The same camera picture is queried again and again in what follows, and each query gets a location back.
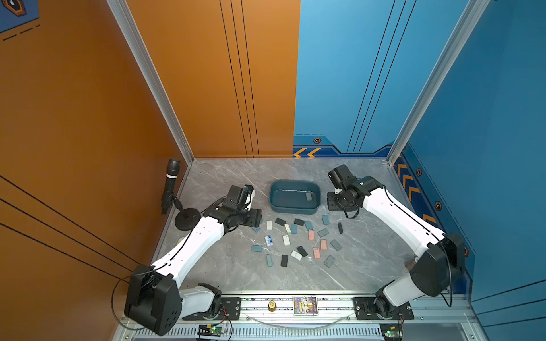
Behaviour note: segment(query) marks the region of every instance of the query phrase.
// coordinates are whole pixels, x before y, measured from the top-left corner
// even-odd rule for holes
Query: black cable
[[[3,223],[0,223],[0,225],[3,226],[3,227],[5,227],[6,229],[9,229],[9,230],[13,231],[13,232],[17,232],[17,233],[20,234],[21,236],[25,236],[25,237],[27,237],[27,238],[29,238],[29,239],[32,239],[33,241],[38,242],[38,243],[42,244],[43,246],[47,246],[47,247],[50,248],[50,249],[53,249],[53,250],[55,250],[55,251],[57,251],[57,252],[59,252],[59,253],[62,253],[62,254],[65,255],[65,256],[69,256],[70,258],[75,259],[75,260],[77,260],[78,262],[82,262],[82,263],[85,264],[85,265],[89,265],[89,266],[91,266],[92,268],[95,268],[95,269],[97,269],[98,271],[104,272],[105,274],[108,274],[108,275],[110,275],[110,276],[112,276],[112,277],[114,277],[114,278],[116,278],[116,279],[124,280],[124,278],[120,279],[118,276],[113,275],[113,274],[111,274],[110,272],[104,271],[104,270],[102,270],[101,268],[96,267],[95,265],[91,265],[91,264],[89,264],[88,262],[82,261],[82,260],[79,259],[79,258],[76,258],[76,257],[74,257],[74,256],[72,256],[72,255],[69,255],[69,254],[66,253],[66,252],[63,252],[63,251],[61,251],[61,250],[59,250],[59,249],[57,249],[57,248],[54,248],[54,247],[51,246],[51,245],[48,245],[48,244],[46,244],[46,243],[44,243],[44,242],[42,242],[42,241],[37,240],[36,238],[33,238],[33,237],[31,237],[31,236],[29,236],[29,235],[27,235],[27,234],[24,234],[23,232],[19,232],[19,231],[15,230],[14,228],[9,227],[8,225],[5,225],[5,224],[3,224]]]
[[[134,259],[132,259],[131,257],[129,257],[128,255],[126,255],[125,253],[119,251],[118,249],[116,249],[115,247],[113,247],[112,245],[110,245],[109,243],[106,243],[104,240],[100,239],[98,236],[94,235],[92,232],[84,229],[81,225],[77,224],[76,222],[74,222],[73,220],[67,218],[65,215],[63,215],[62,213],[60,213],[59,211],[57,211],[56,209],[54,209],[53,207],[49,206],[48,204],[44,203],[43,201],[41,201],[40,199],[38,199],[37,197],[35,197],[34,195],[30,194],[29,192],[25,191],[24,189],[22,189],[21,187],[17,186],[16,184],[14,184],[13,182],[9,181],[8,179],[6,179],[5,177],[3,177],[2,175],[0,175],[0,178],[5,180],[6,182],[8,182],[9,184],[11,184],[13,187],[17,188],[18,190],[22,191],[23,193],[25,193],[26,195],[30,196],[31,198],[33,198],[34,200],[36,200],[37,202],[39,202],[40,204],[44,205],[45,207],[49,208],[50,210],[52,210],[53,212],[57,213],[59,216],[63,217],[64,219],[68,220],[69,222],[71,222],[72,224],[76,225],[77,227],[81,228],[82,230],[84,230],[85,232],[87,232],[88,234],[92,235],[93,237],[95,237],[96,239],[100,240],[101,242],[105,243],[106,245],[108,245],[109,247],[111,247],[112,249],[118,251],[119,253],[121,253],[122,255],[124,255],[125,257],[131,259],[132,261],[134,261],[135,263],[137,264],[140,264],[140,262],[137,262],[135,261]]]
[[[442,295],[442,297],[444,298],[444,301],[446,302],[447,306],[451,308],[452,304],[453,304],[453,280],[452,280],[452,275],[451,275],[451,265],[449,264],[449,257],[447,255],[447,251],[446,249],[444,248],[444,246],[442,245],[442,243],[440,242],[440,240],[438,239],[438,237],[436,237],[429,229],[427,229],[423,224],[421,224],[419,221],[417,221],[415,218],[413,218],[409,213],[407,213],[405,210],[403,210],[400,206],[398,206],[390,197],[389,197],[389,193],[387,192],[387,186],[384,187],[385,189],[385,195],[387,196],[387,199],[389,199],[390,202],[393,203],[394,206],[398,207],[399,210],[401,210],[402,212],[404,212],[408,217],[412,218],[414,222],[416,222],[417,224],[421,225],[421,227],[425,230],[427,230],[430,235],[432,235],[432,237],[434,237],[437,241],[438,241],[438,246],[440,246],[440,248],[442,248],[442,250],[444,251],[444,254],[446,255],[446,262],[447,262],[447,269],[449,271],[449,304],[447,303],[447,299],[444,297],[443,293],[440,292],[440,295]]]
[[[49,228],[52,229],[53,231],[56,231],[56,232],[60,233],[61,235],[65,236],[66,238],[71,239],[72,241],[78,243],[79,245],[81,245],[81,246],[83,246],[83,247],[85,247],[85,248],[88,248],[89,250],[95,252],[96,254],[101,255],[102,257],[104,257],[104,258],[106,258],[106,259],[108,259],[108,260],[110,260],[110,261],[112,261],[112,262],[118,264],[118,265],[121,266],[122,268],[125,268],[125,269],[131,271],[131,269],[129,269],[128,267],[119,264],[119,263],[116,262],[115,260],[113,260],[113,259],[111,259],[111,258],[109,258],[109,257],[107,257],[107,256],[105,256],[105,255],[103,255],[102,253],[100,253],[100,252],[98,252],[98,251],[95,251],[94,249],[90,248],[89,246],[87,246],[87,245],[83,244],[82,242],[77,241],[76,239],[70,237],[69,235],[67,235],[67,234],[65,234],[65,233],[63,233],[63,232],[57,230],[57,229],[54,228],[53,226],[51,226],[51,225],[49,225],[49,224],[43,222],[42,220],[40,220],[40,219],[36,218],[35,216],[31,215],[30,213],[27,213],[27,212],[23,211],[22,209],[18,208],[17,206],[10,204],[9,202],[5,201],[4,199],[0,198],[0,201],[3,202],[3,203],[5,203],[5,204],[7,204],[7,205],[9,205],[9,206],[11,206],[11,207],[13,207],[14,209],[18,210],[19,212],[21,212],[21,213],[23,213],[23,214],[25,214],[25,215],[31,217],[32,219],[36,220],[37,222],[42,223],[43,225],[49,227]]]
[[[150,272],[154,272],[154,271],[157,271],[159,269],[161,269],[162,267],[164,267],[165,265],[167,264],[164,264],[162,266],[160,266],[159,268],[154,268],[150,271],[146,271],[146,272],[143,272],[143,273],[138,273],[136,274],[135,276],[142,276],[143,274],[147,274],[147,273],[150,273]],[[117,285],[124,279],[127,279],[129,277],[131,277],[132,274],[130,274],[129,276],[125,277],[125,278],[121,278],[120,280],[117,281],[116,285],[114,285],[114,289],[112,290],[112,298],[110,300],[110,308],[112,308],[112,315],[114,316],[114,319],[116,319],[117,323],[120,324],[120,326],[122,326],[123,328],[127,329],[127,330],[131,330],[131,331],[137,331],[137,330],[143,330],[143,329],[146,329],[146,327],[142,327],[142,328],[129,328],[127,327],[126,325],[124,325],[123,323],[121,323],[121,321],[117,318],[116,316],[116,312],[114,311],[114,292],[116,291],[116,288],[117,288]]]

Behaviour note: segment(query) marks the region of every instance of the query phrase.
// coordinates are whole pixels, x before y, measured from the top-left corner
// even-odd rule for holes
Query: small card
[[[335,260],[336,259],[334,257],[328,256],[328,258],[326,258],[326,260],[324,261],[324,265],[326,265],[326,267],[330,267],[332,266]]]
[[[317,233],[318,233],[319,237],[324,237],[325,235],[329,234],[330,231],[328,231],[328,229],[322,229],[322,230],[318,231]]]
[[[267,246],[273,246],[273,239],[271,239],[271,236],[265,236],[265,244]]]
[[[301,255],[296,251],[292,251],[292,253],[290,255],[292,257],[296,258],[297,260],[301,260]]]
[[[336,249],[336,251],[339,251],[341,250],[341,245],[337,242],[337,240],[333,240],[330,242],[330,244],[332,244],[332,246],[334,247],[334,249]]]

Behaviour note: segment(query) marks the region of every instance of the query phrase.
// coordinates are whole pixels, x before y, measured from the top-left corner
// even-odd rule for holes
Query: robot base
[[[354,312],[357,315],[357,320],[385,320],[379,315],[376,305],[374,304],[375,297],[353,297]],[[393,311],[391,320],[396,320],[398,313],[402,313],[404,320],[413,320],[413,310],[409,302],[404,303]]]
[[[241,311],[241,297],[222,297],[222,308],[225,309],[225,313],[231,321],[239,320],[239,312]],[[212,321],[212,320],[222,320],[224,316],[218,314],[212,319],[205,318],[203,314],[197,313],[186,316],[182,318],[184,321]]]

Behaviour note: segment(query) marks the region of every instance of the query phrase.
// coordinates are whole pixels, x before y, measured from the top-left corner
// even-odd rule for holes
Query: rectangular block
[[[307,251],[304,249],[303,246],[298,246],[296,249],[301,256],[307,257]]]
[[[332,244],[332,246],[334,247],[334,249],[336,249],[336,251],[341,250],[341,245],[337,242],[337,240],[335,240],[335,239],[332,240],[332,241],[330,242],[330,244]]]
[[[287,267],[288,266],[288,255],[282,255],[281,257],[281,266]]]
[[[273,246],[273,239],[271,238],[271,236],[265,236],[265,244],[267,246]]]
[[[317,232],[319,237],[324,237],[325,235],[329,234],[330,232],[328,229],[323,229]]]
[[[335,260],[336,259],[334,257],[328,256],[328,258],[326,258],[326,260],[324,261],[324,265],[326,265],[326,267],[330,267],[332,266]]]
[[[301,260],[301,255],[297,253],[296,251],[292,251],[290,254],[292,257],[296,258],[297,260]]]

